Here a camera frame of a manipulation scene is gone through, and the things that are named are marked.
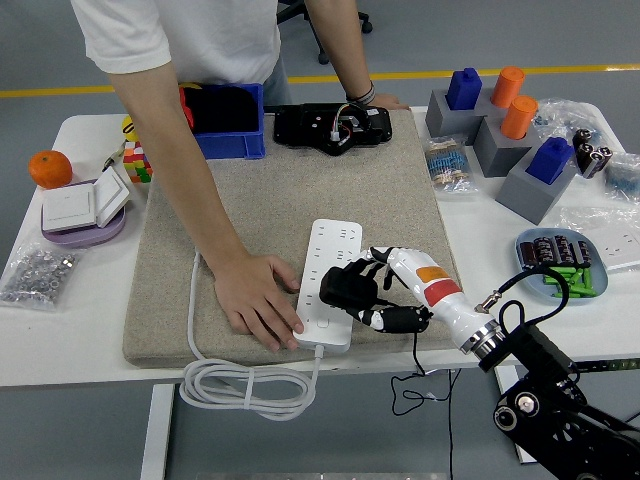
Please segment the person's right hand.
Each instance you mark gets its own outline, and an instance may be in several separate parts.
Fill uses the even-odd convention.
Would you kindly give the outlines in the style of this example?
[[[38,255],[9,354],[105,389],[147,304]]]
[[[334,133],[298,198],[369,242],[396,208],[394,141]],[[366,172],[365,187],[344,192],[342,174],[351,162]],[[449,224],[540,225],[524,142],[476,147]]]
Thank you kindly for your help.
[[[251,334],[272,352],[298,348],[294,335],[304,330],[283,290],[296,292],[295,271],[281,258],[243,254],[213,269],[214,287],[231,328]]]

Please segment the person's left hand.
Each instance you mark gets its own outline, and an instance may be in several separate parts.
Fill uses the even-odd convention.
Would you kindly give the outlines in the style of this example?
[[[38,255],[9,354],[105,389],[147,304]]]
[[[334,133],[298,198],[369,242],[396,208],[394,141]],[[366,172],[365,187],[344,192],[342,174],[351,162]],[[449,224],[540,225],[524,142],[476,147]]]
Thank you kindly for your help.
[[[369,107],[380,107],[387,110],[410,110],[410,106],[402,103],[397,96],[388,93],[376,93],[368,103]]]

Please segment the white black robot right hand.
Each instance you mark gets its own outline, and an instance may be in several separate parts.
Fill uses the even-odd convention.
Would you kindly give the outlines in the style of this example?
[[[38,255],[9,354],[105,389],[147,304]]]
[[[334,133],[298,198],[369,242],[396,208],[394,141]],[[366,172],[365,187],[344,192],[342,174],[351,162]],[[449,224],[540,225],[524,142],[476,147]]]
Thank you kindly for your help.
[[[471,350],[470,339],[491,320],[490,315],[476,312],[458,284],[422,251],[370,247],[356,260],[387,265],[434,318],[448,327],[452,341],[465,353]]]

